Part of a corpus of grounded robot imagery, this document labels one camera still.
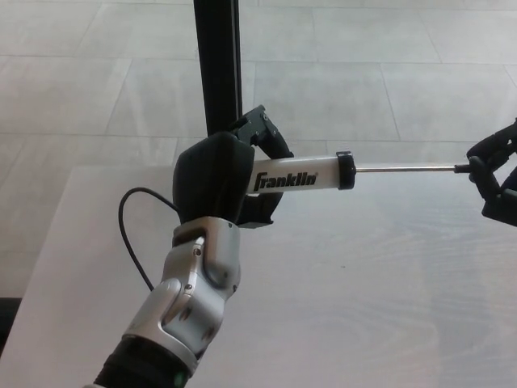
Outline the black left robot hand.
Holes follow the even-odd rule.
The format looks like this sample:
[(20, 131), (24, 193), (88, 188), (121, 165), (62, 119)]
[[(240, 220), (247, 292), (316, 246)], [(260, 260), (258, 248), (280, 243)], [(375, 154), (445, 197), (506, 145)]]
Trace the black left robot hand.
[(248, 228), (273, 223), (271, 215), (283, 195), (246, 194), (256, 146), (271, 159), (294, 156), (262, 105), (179, 155), (172, 194), (181, 223), (201, 217), (219, 217)]

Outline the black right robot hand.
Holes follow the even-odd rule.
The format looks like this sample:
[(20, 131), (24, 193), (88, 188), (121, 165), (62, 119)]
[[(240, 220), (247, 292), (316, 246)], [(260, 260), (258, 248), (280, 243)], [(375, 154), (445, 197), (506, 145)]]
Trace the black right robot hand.
[(516, 226), (516, 169), (500, 184), (494, 172), (516, 154), (516, 122), (486, 137), (466, 154), (469, 179), (485, 204), (484, 217)]

